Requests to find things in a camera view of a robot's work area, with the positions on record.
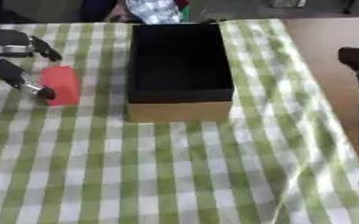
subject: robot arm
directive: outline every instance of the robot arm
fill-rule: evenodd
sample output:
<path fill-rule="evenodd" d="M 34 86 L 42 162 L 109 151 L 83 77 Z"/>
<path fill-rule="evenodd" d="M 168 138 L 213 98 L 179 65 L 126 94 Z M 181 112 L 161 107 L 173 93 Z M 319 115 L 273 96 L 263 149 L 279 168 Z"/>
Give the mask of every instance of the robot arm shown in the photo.
<path fill-rule="evenodd" d="M 62 60 L 62 57 L 40 38 L 28 36 L 20 31 L 0 30 L 0 80 L 18 90 L 26 90 L 33 95 L 54 99 L 55 93 L 52 89 L 29 80 L 29 75 L 23 68 L 2 58 L 33 57 L 34 53 L 40 53 L 50 61 Z"/>

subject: table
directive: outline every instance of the table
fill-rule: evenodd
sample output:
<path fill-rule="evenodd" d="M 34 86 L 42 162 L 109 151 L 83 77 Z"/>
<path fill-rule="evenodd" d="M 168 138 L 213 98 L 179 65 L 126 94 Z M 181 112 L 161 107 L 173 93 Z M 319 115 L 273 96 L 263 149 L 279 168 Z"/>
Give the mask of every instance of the table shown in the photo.
<path fill-rule="evenodd" d="M 126 122 L 129 25 L 3 28 L 82 84 L 78 107 L 46 108 L 0 82 L 0 223 L 359 223 L 359 159 L 279 20 L 221 23 L 225 122 Z"/>

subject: red foam block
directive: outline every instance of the red foam block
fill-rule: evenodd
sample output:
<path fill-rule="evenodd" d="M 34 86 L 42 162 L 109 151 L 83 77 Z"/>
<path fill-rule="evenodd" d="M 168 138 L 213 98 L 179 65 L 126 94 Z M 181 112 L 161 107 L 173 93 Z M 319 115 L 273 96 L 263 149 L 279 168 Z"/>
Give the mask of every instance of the red foam block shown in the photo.
<path fill-rule="evenodd" d="M 54 100 L 46 100 L 50 106 L 74 105 L 79 103 L 80 82 L 70 66 L 52 66 L 44 69 L 39 77 L 40 85 L 54 90 Z"/>

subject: black box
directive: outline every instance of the black box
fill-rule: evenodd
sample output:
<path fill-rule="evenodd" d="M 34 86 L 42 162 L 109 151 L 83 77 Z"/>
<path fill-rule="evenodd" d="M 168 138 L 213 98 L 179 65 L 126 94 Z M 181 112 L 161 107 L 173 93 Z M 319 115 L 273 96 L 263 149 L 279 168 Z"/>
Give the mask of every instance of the black box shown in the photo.
<path fill-rule="evenodd" d="M 233 92 L 217 24 L 133 27 L 127 80 L 131 121 L 222 119 L 228 116 Z"/>

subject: green checkered tablecloth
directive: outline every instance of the green checkered tablecloth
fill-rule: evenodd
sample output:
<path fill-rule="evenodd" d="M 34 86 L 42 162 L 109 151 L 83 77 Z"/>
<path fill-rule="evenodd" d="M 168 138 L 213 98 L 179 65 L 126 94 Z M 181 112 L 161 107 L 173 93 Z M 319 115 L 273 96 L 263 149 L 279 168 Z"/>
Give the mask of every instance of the green checkered tablecloth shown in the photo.
<path fill-rule="evenodd" d="M 0 223 L 359 223 L 359 159 L 280 21 L 221 23 L 226 122 L 126 122 L 128 25 L 3 28 L 62 52 L 81 102 L 46 108 L 0 82 Z"/>

